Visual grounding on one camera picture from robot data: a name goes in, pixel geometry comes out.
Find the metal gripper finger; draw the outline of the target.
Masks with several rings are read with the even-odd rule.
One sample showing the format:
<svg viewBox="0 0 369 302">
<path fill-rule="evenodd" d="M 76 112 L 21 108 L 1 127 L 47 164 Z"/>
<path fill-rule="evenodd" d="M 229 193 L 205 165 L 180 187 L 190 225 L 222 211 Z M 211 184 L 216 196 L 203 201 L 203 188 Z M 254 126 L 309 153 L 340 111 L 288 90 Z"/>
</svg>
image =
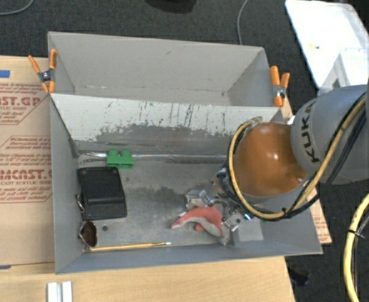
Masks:
<svg viewBox="0 0 369 302">
<path fill-rule="evenodd" d="M 236 245 L 240 242 L 240 223 L 237 215 L 231 215 L 223 221 L 223 235 L 226 245 Z"/>
<path fill-rule="evenodd" d="M 214 201 L 208 196 L 206 190 L 193 189 L 185 195 L 186 208 L 205 208 L 213 206 Z"/>
</svg>

